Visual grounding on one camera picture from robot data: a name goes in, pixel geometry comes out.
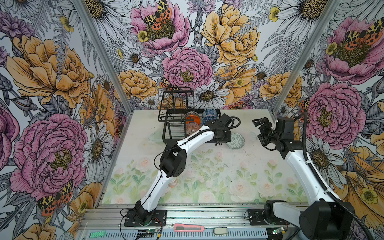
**purple flower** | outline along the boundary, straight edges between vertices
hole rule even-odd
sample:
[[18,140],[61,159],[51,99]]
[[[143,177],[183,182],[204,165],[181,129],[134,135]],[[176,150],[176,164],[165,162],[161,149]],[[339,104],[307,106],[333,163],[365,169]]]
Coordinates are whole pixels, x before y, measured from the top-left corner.
[[379,38],[371,45],[359,42],[353,50],[346,50],[345,34],[348,31],[368,29],[374,21],[358,22],[358,18],[347,17],[328,38],[325,59],[317,64],[320,72],[333,76],[338,81],[348,81],[353,85],[366,82],[384,68],[384,41]]
[[310,98],[308,116],[307,136],[315,135],[336,150],[356,139],[366,119],[357,89],[347,83],[322,83]]
[[148,15],[155,14],[157,11],[157,3],[154,7],[148,5],[147,8],[144,8],[141,5],[140,8],[131,9],[131,24],[133,25],[131,33],[138,36],[139,41],[142,42],[150,55],[174,51],[180,46],[185,46],[188,42],[190,30],[189,18],[184,18],[177,4],[173,6],[172,3],[168,1],[168,7],[172,11],[171,19],[166,20],[166,23],[162,23],[164,26],[159,30],[153,30],[151,27],[147,27],[143,21]]
[[5,64],[7,62],[7,56],[9,53],[4,49],[4,47],[0,47],[0,66],[5,68]]
[[240,9],[243,6],[244,0],[224,0],[223,4],[228,4],[228,6],[233,5],[234,8]]
[[212,81],[211,61],[207,55],[198,53],[193,48],[178,48],[162,63],[164,77],[173,86],[196,89],[201,85],[209,85]]
[[0,170],[8,162],[12,152],[12,142],[19,135],[20,127],[8,109],[0,106]]
[[21,38],[22,35],[31,37],[35,30],[17,16],[12,17],[10,13],[0,11],[0,31],[7,34],[11,39]]
[[352,221],[350,236],[351,236],[350,238],[351,240],[367,240],[368,239],[363,229],[355,220]]
[[260,96],[260,87],[264,84],[268,84],[267,81],[257,81],[257,83],[252,84],[251,93],[255,95],[256,98]]
[[189,0],[187,4],[189,5],[188,12],[190,14],[194,12],[203,12],[209,14],[215,10],[216,0]]
[[38,200],[55,195],[69,181],[77,187],[85,175],[87,139],[80,123],[65,114],[53,114],[26,127],[14,146],[17,168],[10,178],[11,189]]

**pink peony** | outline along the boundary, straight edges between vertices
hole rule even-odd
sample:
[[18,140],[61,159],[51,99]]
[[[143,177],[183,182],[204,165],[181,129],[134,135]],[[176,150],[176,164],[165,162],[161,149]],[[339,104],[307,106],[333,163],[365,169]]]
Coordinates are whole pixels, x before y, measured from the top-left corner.
[[322,83],[310,98],[308,115],[307,136],[315,135],[336,150],[356,139],[366,119],[357,89],[347,83]]
[[193,48],[178,48],[171,57],[163,60],[164,77],[170,84],[196,89],[209,85],[213,69],[207,55],[198,53]]
[[[163,52],[174,51],[180,46],[185,46],[188,42],[190,30],[189,18],[184,18],[184,15],[180,13],[180,9],[177,4],[173,6],[170,1],[167,1],[167,3],[168,7],[172,10],[171,21],[169,23],[171,26],[168,27],[169,29],[173,29],[174,27],[174,33],[171,33],[172,37],[169,37],[170,33],[168,31],[170,30],[163,31],[163,29],[160,29],[157,31],[159,33],[162,32],[164,35],[167,36],[161,38],[154,37],[154,39],[149,38],[149,36],[149,39],[143,42],[144,47],[147,49],[147,51],[153,55],[161,54]],[[131,25],[133,26],[131,28],[131,32],[133,34],[137,35],[138,33],[140,33],[140,31],[147,32],[147,25],[144,23],[143,19],[146,16],[154,15],[157,11],[157,6],[158,5],[156,3],[154,7],[148,5],[147,8],[144,8],[142,5],[140,5],[140,8],[131,9]]]
[[16,118],[7,108],[0,106],[0,170],[8,163],[12,152],[12,142],[19,134]]
[[318,70],[339,81],[348,81],[354,85],[362,84],[375,76],[384,67],[384,37],[373,45],[358,45],[354,50],[345,49],[344,40],[347,31],[368,29],[374,22],[358,22],[351,17],[346,18],[328,38],[325,59],[317,64]]
[[77,187],[85,175],[81,165],[86,142],[83,127],[65,114],[26,127],[15,143],[18,168],[11,175],[11,189],[38,200],[60,192],[69,181]]

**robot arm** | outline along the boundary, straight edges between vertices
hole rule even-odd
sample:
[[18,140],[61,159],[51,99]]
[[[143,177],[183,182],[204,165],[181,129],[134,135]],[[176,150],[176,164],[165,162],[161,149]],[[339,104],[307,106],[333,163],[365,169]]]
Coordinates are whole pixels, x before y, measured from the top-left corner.
[[301,228],[308,239],[345,239],[354,208],[349,202],[343,202],[344,207],[341,207],[339,201],[336,202],[339,198],[314,167],[309,154],[307,160],[304,158],[301,141],[293,139],[294,120],[279,117],[275,129],[267,118],[253,120],[253,123],[261,125],[258,138],[262,146],[266,148],[269,143],[275,144],[275,150],[291,166],[310,205],[302,212],[284,201],[268,200],[264,206],[264,219],[270,223],[277,222],[279,218],[289,221]]
[[[238,124],[228,127],[231,123],[233,125],[234,119],[238,120]],[[145,196],[135,204],[134,211],[139,222],[142,225],[147,225],[150,222],[157,203],[168,184],[184,171],[187,154],[211,140],[216,144],[231,141],[231,131],[229,129],[239,125],[240,120],[237,117],[229,117],[223,114],[220,119],[207,122],[191,136],[168,143],[160,158],[159,172],[155,181]]]

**floral tablecloth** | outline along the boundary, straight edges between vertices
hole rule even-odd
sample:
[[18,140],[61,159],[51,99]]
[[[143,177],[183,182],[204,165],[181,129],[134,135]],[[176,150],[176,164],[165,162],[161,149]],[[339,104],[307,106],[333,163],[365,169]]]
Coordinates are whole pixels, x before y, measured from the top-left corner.
[[[169,184],[159,204],[258,203],[267,199],[307,202],[298,179],[279,152],[264,149],[252,120],[270,117],[267,110],[222,110],[239,117],[233,129],[245,138],[239,150],[203,144],[188,155],[184,172]],[[109,179],[102,204],[134,204],[145,195],[162,152],[164,123],[157,110],[135,111]]]

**flower bud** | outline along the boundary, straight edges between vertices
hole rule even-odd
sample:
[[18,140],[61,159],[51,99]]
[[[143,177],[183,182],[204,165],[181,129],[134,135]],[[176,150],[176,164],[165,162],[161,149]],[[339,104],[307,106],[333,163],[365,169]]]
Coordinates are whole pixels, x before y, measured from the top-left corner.
[[64,98],[61,98],[60,101],[59,101],[59,108],[63,111],[67,111],[67,109],[69,108],[70,106],[70,103],[65,100]]
[[377,98],[382,93],[384,93],[384,78],[380,78],[372,86],[372,97]]
[[18,97],[10,99],[18,108],[23,111],[36,110],[37,106],[32,102],[32,99],[28,97]]
[[12,90],[12,83],[6,77],[0,74],[0,90],[10,91]]
[[195,31],[195,35],[194,35],[194,40],[195,42],[201,44],[201,39],[203,39],[203,35],[201,35],[201,33],[199,33],[198,31]]
[[368,129],[372,134],[380,135],[384,132],[384,124],[379,121],[370,122]]

